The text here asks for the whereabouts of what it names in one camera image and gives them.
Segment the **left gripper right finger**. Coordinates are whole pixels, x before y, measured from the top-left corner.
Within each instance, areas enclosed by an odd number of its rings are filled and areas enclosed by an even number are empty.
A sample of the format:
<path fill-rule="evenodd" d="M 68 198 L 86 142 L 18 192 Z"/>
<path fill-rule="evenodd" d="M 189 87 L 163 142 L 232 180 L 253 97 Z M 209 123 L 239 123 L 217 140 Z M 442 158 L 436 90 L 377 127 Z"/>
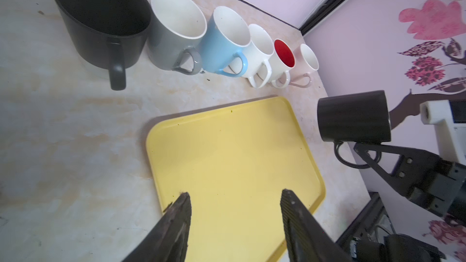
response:
<path fill-rule="evenodd" d="M 292 190 L 282 190 L 280 207 L 291 262 L 351 261 L 351 257 L 330 239 Z"/>

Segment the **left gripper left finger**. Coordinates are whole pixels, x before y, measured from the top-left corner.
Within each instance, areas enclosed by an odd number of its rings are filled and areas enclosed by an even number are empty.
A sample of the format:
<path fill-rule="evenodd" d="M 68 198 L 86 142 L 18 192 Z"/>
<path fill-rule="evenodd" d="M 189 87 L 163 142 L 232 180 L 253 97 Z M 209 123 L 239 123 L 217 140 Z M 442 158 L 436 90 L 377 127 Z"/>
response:
<path fill-rule="evenodd" d="M 192 206 L 183 192 L 125 262 L 184 262 L 188 251 Z"/>

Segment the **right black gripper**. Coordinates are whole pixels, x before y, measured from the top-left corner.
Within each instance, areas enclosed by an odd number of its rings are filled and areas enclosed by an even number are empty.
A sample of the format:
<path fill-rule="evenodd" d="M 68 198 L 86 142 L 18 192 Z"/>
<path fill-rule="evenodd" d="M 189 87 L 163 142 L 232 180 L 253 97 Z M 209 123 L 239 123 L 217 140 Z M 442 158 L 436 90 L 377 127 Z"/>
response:
<path fill-rule="evenodd" d="M 408 147 L 356 143 L 354 150 L 399 195 L 445 222 L 465 222 L 465 165 Z"/>

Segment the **all black mug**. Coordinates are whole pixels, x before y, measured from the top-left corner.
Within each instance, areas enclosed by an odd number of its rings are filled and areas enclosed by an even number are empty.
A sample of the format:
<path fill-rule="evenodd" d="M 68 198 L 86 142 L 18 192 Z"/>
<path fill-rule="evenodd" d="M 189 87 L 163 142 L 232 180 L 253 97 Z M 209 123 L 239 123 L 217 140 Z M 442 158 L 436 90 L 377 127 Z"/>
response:
<path fill-rule="evenodd" d="M 339 148 L 344 142 L 381 144 L 391 141 L 391 121 L 385 92 L 353 93 L 319 99 L 317 123 L 321 139 L 334 143 L 334 154 L 353 169 L 368 169 L 368 164 L 344 160 Z"/>

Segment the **pale pink mug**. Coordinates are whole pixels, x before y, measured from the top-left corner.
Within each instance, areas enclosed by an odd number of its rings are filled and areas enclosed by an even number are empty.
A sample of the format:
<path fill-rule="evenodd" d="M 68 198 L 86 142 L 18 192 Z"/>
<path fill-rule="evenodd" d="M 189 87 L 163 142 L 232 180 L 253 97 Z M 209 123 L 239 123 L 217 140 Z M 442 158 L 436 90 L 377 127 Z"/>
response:
<path fill-rule="evenodd" d="M 319 60 L 307 44 L 301 44 L 293 53 L 296 65 L 290 70 L 290 86 L 308 88 L 312 84 L 311 75 L 319 70 Z"/>

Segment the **white mug red interior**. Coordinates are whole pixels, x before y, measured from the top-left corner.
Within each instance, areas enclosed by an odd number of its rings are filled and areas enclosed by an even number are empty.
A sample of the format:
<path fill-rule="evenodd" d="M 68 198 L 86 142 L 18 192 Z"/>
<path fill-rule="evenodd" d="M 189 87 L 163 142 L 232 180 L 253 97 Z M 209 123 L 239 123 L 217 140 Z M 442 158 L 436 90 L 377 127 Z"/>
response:
<path fill-rule="evenodd" d="M 273 55 L 260 65 L 257 75 L 263 80 L 262 86 L 270 83 L 277 89 L 284 89 L 291 82 L 290 70 L 296 66 L 296 57 L 281 39 L 274 40 L 273 47 Z"/>

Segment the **white ribbed-base mug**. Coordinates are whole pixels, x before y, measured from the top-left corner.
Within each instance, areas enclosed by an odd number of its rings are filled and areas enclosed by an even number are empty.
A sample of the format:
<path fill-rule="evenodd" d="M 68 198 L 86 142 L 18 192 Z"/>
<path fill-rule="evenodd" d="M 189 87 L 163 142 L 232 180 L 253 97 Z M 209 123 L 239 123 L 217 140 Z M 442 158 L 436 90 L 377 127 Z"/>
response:
<path fill-rule="evenodd" d="M 242 77 L 246 78 L 253 88 L 260 89 L 270 80 L 273 72 L 269 63 L 274 53 L 273 40 L 268 32 L 257 24 L 250 24 L 248 28 L 251 43 L 243 49 L 248 68 Z"/>

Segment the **light blue mug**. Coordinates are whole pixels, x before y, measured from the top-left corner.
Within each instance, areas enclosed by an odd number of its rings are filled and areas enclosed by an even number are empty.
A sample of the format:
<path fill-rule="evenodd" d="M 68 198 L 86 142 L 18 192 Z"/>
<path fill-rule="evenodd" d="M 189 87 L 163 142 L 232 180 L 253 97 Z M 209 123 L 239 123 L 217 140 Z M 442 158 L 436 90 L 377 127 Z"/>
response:
<path fill-rule="evenodd" d="M 248 60 L 243 50 L 251 43 L 251 34 L 245 20 L 233 9 L 218 6 L 208 21 L 208 27 L 198 50 L 203 70 L 232 78 L 238 78 L 248 69 Z M 225 69 L 235 60 L 241 64 L 238 72 Z"/>

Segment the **grey mug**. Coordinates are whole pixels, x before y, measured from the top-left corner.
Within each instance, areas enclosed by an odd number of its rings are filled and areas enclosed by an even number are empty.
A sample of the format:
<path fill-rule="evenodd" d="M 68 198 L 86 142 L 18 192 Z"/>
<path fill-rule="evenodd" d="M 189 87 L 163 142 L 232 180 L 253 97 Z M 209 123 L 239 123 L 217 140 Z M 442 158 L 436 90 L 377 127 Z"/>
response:
<path fill-rule="evenodd" d="M 193 0 L 150 0 L 154 21 L 148 36 L 148 55 L 161 70 L 198 74 L 203 66 L 197 46 L 207 20 Z"/>

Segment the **black mug white base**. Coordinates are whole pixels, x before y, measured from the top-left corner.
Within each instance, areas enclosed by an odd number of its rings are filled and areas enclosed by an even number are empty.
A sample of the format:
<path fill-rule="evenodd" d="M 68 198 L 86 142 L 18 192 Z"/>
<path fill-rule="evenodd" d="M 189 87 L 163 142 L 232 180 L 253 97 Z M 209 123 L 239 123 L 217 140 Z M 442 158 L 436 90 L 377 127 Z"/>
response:
<path fill-rule="evenodd" d="M 109 75 L 112 90 L 125 90 L 126 70 L 137 63 L 152 24 L 148 0 L 55 0 L 84 61 Z"/>

